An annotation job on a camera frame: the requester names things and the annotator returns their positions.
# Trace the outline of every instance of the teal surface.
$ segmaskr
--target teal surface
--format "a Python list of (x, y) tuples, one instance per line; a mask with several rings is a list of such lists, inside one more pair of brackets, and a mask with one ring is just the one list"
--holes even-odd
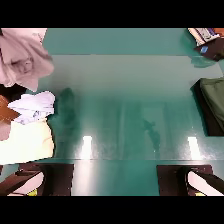
[(55, 71), (38, 91), (57, 100), (42, 162), (75, 164), (72, 195), (159, 195), (158, 164), (211, 164), (224, 179), (224, 138), (207, 137), (191, 91), (224, 64), (199, 57), (186, 28), (49, 28), (44, 46)]
[(49, 28), (44, 46), (53, 55), (198, 55), (187, 28)]

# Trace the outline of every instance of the green folded garment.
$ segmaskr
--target green folded garment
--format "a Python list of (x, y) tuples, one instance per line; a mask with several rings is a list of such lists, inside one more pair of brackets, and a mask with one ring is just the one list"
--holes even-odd
[(203, 96), (224, 131), (224, 78), (200, 80)]

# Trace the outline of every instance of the light blue cloth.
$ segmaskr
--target light blue cloth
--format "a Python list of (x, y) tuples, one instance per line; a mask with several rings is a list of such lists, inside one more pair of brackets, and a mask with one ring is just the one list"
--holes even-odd
[(54, 114), (54, 101), (55, 96), (45, 91), (37, 95), (23, 94), (20, 100), (9, 103), (8, 107), (21, 114), (14, 121), (25, 125)]

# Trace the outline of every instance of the blue label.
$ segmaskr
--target blue label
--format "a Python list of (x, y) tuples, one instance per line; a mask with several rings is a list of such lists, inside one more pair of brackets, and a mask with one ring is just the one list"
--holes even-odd
[(207, 50), (208, 50), (208, 47), (204, 46), (204, 47), (201, 48), (201, 53), (205, 53)]

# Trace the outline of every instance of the glossy table surface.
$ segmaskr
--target glossy table surface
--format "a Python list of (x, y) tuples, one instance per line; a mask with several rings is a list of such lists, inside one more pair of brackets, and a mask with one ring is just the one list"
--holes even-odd
[(224, 178), (224, 138), (207, 137), (191, 90), (224, 66), (193, 51), (186, 28), (48, 29), (44, 46), (55, 71), (38, 92), (57, 100), (42, 162), (75, 164), (72, 195), (158, 195), (158, 164), (211, 164)]

